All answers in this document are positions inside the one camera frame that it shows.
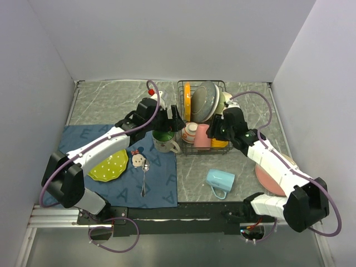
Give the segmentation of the orange polka dot plate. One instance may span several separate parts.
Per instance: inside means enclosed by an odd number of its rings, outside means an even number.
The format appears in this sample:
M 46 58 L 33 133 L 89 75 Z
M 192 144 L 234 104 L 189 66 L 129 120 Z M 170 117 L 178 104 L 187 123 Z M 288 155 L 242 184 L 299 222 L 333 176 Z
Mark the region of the orange polka dot plate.
M 184 84 L 184 120 L 191 121 L 191 88 L 190 82 Z

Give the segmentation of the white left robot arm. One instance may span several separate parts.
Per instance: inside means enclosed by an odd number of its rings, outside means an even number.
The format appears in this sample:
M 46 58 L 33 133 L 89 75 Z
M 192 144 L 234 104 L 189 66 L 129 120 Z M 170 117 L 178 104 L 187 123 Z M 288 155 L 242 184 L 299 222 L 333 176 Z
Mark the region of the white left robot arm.
M 162 107 L 158 99 L 143 98 L 102 136 L 66 154 L 59 150 L 51 154 L 41 182 L 40 206 L 45 207 L 43 197 L 49 193 L 63 207 L 85 210 L 95 222 L 105 223 L 111 205 L 85 188 L 85 176 L 109 156 L 143 139 L 147 132 L 179 132 L 185 126 L 176 105 Z

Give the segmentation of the teal rim white plate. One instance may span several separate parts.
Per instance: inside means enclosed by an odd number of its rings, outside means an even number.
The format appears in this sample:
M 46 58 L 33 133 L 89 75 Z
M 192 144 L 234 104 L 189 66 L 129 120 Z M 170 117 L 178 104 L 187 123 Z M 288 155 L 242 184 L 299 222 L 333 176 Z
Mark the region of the teal rim white plate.
M 213 111 L 211 111 L 211 117 L 213 117 L 213 115 L 215 114 L 221 114 L 223 109 L 224 109 L 224 95 L 222 93 L 222 90 L 217 86 L 215 85 L 216 87 L 216 92 L 217 92 L 217 97 L 216 97 L 216 102 L 214 103 L 213 105 Z

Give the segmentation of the cream square cartoon dish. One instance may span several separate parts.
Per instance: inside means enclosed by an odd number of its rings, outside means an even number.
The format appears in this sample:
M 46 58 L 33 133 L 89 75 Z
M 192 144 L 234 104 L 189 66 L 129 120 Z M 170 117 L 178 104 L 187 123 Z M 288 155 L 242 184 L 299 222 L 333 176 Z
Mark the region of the cream square cartoon dish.
M 232 95 L 231 95 L 231 94 L 229 94 L 228 92 L 223 92 L 222 94 L 224 95 L 224 97 L 225 97 L 225 101 L 226 101 L 226 102 L 228 102 L 228 101 L 229 101 L 229 99 L 231 99 L 231 98 L 232 98 Z

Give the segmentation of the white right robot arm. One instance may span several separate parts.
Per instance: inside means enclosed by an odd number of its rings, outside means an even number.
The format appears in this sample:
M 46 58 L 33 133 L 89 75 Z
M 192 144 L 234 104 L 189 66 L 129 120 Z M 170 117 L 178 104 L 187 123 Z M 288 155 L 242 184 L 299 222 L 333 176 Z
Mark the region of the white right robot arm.
M 263 134 L 248 128 L 240 108 L 228 108 L 221 115 L 214 115 L 206 133 L 209 138 L 229 141 L 258 164 L 284 192 L 284 197 L 265 194 L 248 197 L 243 209 L 248 221 L 268 215 L 286 221 L 300 233 L 329 215 L 325 181 L 312 179 L 290 165 Z

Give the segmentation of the light blue mug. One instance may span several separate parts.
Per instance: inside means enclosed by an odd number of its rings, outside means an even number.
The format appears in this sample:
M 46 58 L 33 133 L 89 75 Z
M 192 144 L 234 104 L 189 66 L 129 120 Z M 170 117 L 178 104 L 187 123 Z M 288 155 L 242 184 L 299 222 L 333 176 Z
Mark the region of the light blue mug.
M 220 200 L 225 200 L 227 194 L 231 191 L 235 181 L 235 175 L 229 172 L 210 169 L 206 175 L 206 183 L 211 187 L 213 194 Z M 216 189 L 221 190 L 224 196 L 218 196 Z

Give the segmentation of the green square panda dish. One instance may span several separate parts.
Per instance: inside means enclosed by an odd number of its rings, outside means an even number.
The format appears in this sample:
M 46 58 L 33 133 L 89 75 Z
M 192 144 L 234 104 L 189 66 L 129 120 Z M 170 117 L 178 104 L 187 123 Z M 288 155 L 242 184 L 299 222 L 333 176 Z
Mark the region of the green square panda dish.
M 219 100 L 218 100 L 217 107 L 215 109 L 215 114 L 222 114 L 225 107 L 224 102 L 225 102 L 225 97 L 223 95 L 223 92 L 219 91 Z

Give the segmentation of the blue floral plate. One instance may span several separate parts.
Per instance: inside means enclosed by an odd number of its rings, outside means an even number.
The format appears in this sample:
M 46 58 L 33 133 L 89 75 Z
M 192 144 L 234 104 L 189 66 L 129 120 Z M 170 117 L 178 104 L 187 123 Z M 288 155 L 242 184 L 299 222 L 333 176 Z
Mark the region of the blue floral plate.
M 194 91 L 191 97 L 192 122 L 202 123 L 210 119 L 217 97 L 215 85 L 213 81 L 205 81 Z

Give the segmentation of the orange bowl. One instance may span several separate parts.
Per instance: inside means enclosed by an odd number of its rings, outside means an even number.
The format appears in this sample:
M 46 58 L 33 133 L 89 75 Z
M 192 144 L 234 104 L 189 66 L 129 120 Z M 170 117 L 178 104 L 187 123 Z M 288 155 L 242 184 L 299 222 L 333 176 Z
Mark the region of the orange bowl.
M 221 141 L 221 140 L 217 140 L 217 139 L 211 139 L 211 147 L 214 148 L 225 148 L 227 147 L 229 144 L 228 141 Z

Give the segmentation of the pink plastic cup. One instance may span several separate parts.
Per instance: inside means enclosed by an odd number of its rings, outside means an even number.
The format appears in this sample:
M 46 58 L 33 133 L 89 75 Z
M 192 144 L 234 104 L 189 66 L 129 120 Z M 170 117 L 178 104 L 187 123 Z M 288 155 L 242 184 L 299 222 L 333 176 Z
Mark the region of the pink plastic cup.
M 211 139 L 208 138 L 206 131 L 208 130 L 209 125 L 199 124 L 196 130 L 194 147 L 201 150 L 209 149 L 211 145 Z

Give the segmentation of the red white patterned dish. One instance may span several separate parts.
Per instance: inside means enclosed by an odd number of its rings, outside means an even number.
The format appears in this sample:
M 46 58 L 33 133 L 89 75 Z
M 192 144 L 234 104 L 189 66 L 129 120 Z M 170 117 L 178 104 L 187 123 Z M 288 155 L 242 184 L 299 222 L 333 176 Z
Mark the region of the red white patterned dish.
M 188 144 L 193 144 L 198 124 L 195 122 L 188 122 L 186 127 L 182 129 L 182 139 Z

